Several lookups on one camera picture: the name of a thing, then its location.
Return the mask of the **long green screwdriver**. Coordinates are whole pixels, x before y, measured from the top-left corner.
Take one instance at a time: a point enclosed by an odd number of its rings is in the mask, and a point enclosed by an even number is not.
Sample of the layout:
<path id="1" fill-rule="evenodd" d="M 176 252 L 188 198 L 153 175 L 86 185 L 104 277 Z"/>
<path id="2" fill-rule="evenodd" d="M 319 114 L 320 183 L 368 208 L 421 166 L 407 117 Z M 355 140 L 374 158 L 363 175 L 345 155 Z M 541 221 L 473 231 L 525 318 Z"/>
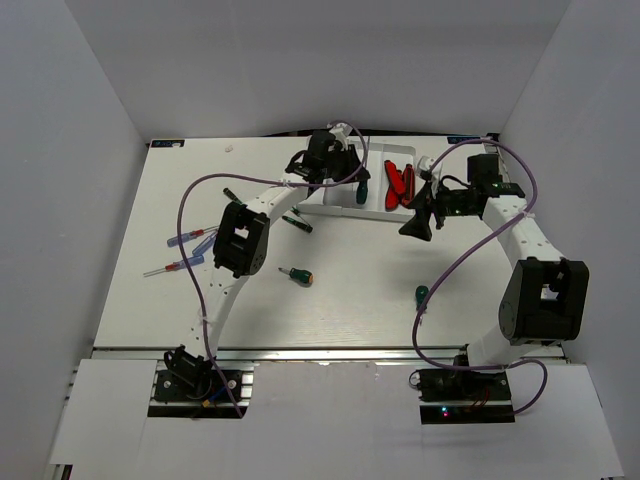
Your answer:
<path id="1" fill-rule="evenodd" d="M 356 204 L 364 205 L 368 199 L 368 182 L 361 181 L 356 188 Z"/>

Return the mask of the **red black utility knife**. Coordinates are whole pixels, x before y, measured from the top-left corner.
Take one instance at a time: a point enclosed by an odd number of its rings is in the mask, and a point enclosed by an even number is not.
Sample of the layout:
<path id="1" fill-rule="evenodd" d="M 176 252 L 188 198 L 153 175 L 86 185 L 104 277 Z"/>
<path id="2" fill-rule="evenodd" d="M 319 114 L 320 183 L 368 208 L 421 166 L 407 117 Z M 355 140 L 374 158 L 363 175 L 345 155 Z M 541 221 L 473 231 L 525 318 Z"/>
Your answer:
<path id="1" fill-rule="evenodd" d="M 389 186 L 386 191 L 384 206 L 386 211 L 394 211 L 399 204 L 399 199 L 396 191 L 392 186 Z"/>

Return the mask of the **red curved utility knife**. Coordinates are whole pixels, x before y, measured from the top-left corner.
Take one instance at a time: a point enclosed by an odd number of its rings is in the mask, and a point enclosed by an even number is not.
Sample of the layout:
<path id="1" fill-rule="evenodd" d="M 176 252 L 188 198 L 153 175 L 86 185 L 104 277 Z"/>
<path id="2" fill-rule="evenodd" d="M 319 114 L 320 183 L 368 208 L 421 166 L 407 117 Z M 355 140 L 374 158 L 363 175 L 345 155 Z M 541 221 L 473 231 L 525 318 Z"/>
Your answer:
<path id="1" fill-rule="evenodd" d="M 392 186 L 397 193 L 399 206 L 405 191 L 402 171 L 391 160 L 384 161 L 384 171 L 388 181 L 388 187 Z"/>

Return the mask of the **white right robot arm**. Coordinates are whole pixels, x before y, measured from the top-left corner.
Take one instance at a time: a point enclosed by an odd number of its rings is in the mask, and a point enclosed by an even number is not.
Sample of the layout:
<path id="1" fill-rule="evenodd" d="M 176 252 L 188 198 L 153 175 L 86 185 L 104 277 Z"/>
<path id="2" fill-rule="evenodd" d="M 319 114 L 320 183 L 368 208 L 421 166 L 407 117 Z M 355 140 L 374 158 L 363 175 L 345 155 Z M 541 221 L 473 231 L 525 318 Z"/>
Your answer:
<path id="1" fill-rule="evenodd" d="M 438 229 L 454 216 L 477 216 L 496 234 L 512 267 L 498 307 L 497 325 L 466 347 L 468 364 L 451 374 L 453 390 L 472 399 L 488 377 L 480 366 L 507 366 L 540 346 L 577 338 L 583 319 L 589 269 L 555 248 L 533 215 L 524 191 L 506 182 L 497 154 L 467 158 L 463 189 L 450 189 L 440 177 L 432 188 Z"/>

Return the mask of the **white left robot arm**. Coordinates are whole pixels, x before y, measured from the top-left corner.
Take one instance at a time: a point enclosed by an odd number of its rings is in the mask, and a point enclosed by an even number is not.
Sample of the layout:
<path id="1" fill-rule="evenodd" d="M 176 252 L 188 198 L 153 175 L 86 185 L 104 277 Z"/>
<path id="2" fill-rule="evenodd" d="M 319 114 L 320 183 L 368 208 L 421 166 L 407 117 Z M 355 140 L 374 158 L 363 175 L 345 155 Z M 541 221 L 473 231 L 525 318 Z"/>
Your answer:
<path id="1" fill-rule="evenodd" d="M 233 179 L 264 185 L 266 190 L 245 203 L 231 201 L 219 221 L 213 245 L 213 285 L 205 292 L 191 268 L 188 274 L 199 303 L 198 341 L 206 357 L 216 360 L 219 341 L 231 309 L 248 279 L 263 267 L 270 229 L 291 208 L 320 190 L 334 190 L 370 178 L 369 147 L 354 125 L 334 121 L 312 133 L 278 180 L 215 173 L 195 180 L 183 194 L 178 215 L 195 187 L 207 180 Z"/>

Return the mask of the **white compartment tray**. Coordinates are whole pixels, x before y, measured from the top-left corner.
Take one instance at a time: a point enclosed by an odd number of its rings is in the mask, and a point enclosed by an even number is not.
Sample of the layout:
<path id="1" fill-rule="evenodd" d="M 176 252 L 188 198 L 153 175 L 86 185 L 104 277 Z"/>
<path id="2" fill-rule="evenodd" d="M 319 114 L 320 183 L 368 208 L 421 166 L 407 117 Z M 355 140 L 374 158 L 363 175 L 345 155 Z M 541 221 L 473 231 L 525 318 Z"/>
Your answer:
<path id="1" fill-rule="evenodd" d="M 309 199 L 298 205 L 303 214 L 348 217 L 356 219 L 390 221 L 404 223 L 411 217 L 411 212 L 402 206 L 387 211 L 385 199 L 389 187 L 384 168 L 384 161 L 391 161 L 401 171 L 407 164 L 416 160 L 414 147 L 379 142 L 375 137 L 370 141 L 367 170 L 371 178 L 367 182 L 367 198 L 364 204 L 356 201 L 356 184 L 342 185 L 323 189 L 314 193 Z"/>

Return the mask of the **black precision screwdriver lower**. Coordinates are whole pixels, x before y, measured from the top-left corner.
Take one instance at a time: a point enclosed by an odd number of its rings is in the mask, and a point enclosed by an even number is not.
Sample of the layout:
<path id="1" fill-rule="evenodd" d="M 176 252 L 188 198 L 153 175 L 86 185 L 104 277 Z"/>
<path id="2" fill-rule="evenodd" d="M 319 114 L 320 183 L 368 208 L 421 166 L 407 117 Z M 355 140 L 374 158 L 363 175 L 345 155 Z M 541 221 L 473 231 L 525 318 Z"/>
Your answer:
<path id="1" fill-rule="evenodd" d="M 312 233 L 313 232 L 313 227 L 308 224 L 305 221 L 301 221 L 301 220 L 297 220 L 295 218 L 289 217 L 289 216 L 283 216 L 282 219 L 288 223 L 289 225 L 292 225 L 294 227 L 296 227 L 299 230 L 302 230 L 306 233 Z"/>

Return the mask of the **stubby green orange screwdriver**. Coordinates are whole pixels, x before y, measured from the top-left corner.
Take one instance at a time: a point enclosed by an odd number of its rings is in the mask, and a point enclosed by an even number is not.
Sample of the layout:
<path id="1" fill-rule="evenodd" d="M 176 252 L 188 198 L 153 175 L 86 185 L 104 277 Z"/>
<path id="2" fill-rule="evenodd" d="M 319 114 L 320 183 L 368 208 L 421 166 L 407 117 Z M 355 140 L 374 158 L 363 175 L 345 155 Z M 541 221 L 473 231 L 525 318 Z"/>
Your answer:
<path id="1" fill-rule="evenodd" d="M 279 267 L 278 271 L 286 275 L 290 280 L 305 287 L 311 286 L 314 281 L 313 274 L 308 270 Z"/>

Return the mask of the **small black precision screwdriver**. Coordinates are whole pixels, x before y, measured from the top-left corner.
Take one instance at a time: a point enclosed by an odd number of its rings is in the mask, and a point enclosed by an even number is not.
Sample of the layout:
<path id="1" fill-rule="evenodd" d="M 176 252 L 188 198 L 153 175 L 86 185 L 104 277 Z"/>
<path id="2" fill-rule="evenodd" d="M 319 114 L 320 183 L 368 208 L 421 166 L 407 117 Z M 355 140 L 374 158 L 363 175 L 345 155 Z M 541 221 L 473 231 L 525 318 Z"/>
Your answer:
<path id="1" fill-rule="evenodd" d="M 229 188 L 224 188 L 223 189 L 223 194 L 231 201 L 238 203 L 238 204 L 242 204 L 242 200 L 235 194 L 233 193 Z"/>

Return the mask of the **blue table label left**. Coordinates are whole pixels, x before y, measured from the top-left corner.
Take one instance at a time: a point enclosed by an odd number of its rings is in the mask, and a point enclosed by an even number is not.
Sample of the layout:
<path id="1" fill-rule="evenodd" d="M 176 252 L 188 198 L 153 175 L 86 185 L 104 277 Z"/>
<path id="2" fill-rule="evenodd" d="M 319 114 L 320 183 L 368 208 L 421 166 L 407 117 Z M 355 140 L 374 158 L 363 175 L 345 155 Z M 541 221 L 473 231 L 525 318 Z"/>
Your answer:
<path id="1" fill-rule="evenodd" d="M 155 139 L 149 147 L 150 148 L 182 148 L 185 144 L 184 139 Z"/>

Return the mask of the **blue handled screwdriver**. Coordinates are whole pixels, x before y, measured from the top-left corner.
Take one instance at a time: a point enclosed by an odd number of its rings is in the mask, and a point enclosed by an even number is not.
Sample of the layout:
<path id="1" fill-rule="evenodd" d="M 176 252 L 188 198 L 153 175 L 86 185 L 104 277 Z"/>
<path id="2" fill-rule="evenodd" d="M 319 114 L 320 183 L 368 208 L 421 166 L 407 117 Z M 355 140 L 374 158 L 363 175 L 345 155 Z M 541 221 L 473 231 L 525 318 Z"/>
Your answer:
<path id="1" fill-rule="evenodd" d="M 204 262 L 204 255 L 213 249 L 216 236 L 217 232 L 213 231 L 192 250 L 192 255 L 189 258 L 190 265 L 196 266 Z"/>
<path id="2" fill-rule="evenodd" d="M 191 230 L 181 235 L 176 235 L 174 237 L 169 238 L 166 241 L 166 244 L 169 248 L 177 246 L 180 242 L 186 243 L 196 238 L 199 238 L 205 234 L 204 229 Z"/>

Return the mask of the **aluminium rail frame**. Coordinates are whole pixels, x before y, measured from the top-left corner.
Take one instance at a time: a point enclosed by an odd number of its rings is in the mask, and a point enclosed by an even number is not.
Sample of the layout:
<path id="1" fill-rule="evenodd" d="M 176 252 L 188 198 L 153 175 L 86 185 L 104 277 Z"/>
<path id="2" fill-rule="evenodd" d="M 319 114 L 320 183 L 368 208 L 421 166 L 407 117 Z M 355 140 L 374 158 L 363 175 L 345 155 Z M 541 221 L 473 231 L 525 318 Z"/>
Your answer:
<path id="1" fill-rule="evenodd" d="M 243 289 L 220 362 L 258 366 L 246 420 L 150 418 L 143 397 L 160 354 L 202 353 L 199 307 L 186 274 L 145 280 L 166 258 L 188 184 L 210 172 L 276 178 L 295 138 L 189 139 L 150 148 L 90 359 L 80 363 L 50 461 L 75 479 L 576 477 L 580 452 L 561 419 L 564 367 L 513 423 L 422 425 L 406 382 L 411 288 L 431 282 L 490 233 L 451 219 L 431 243 L 400 223 L 314 215 L 315 232 L 277 226 L 263 270 Z M 308 270 L 305 287 L 278 271 Z"/>

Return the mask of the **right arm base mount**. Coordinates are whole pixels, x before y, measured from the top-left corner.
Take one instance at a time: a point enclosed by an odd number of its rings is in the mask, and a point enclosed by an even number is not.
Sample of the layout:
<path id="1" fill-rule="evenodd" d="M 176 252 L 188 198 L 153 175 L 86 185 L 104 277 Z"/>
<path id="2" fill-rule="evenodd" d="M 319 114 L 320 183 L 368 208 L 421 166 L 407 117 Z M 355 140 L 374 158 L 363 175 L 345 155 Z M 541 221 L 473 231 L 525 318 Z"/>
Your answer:
<path id="1" fill-rule="evenodd" d="M 422 425 L 500 424 L 515 421 L 504 372 L 415 370 L 409 387 L 419 393 Z"/>

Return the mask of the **red handled thin screwdriver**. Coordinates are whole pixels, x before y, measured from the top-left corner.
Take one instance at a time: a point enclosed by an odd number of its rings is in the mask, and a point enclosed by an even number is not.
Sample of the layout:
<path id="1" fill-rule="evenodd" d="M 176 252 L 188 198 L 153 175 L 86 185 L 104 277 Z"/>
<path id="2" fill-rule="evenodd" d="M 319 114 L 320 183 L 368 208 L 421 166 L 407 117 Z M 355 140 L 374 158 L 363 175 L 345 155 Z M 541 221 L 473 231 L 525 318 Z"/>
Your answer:
<path id="1" fill-rule="evenodd" d="M 182 261 L 179 262 L 172 262 L 171 264 L 165 265 L 161 268 L 158 269 L 154 269 L 148 272 L 145 272 L 143 274 L 143 276 L 145 278 L 147 277 L 151 277 L 151 276 L 155 276 L 155 275 L 159 275 L 162 273 L 168 273 L 168 272 L 174 272 L 174 271 L 179 271 L 185 268 L 185 264 Z"/>

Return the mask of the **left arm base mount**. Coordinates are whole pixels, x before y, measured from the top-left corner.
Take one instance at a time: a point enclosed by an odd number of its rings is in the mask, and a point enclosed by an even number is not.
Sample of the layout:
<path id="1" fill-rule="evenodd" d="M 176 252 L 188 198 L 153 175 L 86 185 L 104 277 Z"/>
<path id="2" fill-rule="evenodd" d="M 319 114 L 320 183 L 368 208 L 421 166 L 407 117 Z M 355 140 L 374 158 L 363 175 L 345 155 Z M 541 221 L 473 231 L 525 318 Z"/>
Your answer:
<path id="1" fill-rule="evenodd" d="M 249 405 L 250 372 L 218 371 L 209 359 L 184 346 L 164 352 L 148 407 L 150 418 L 238 419 Z"/>

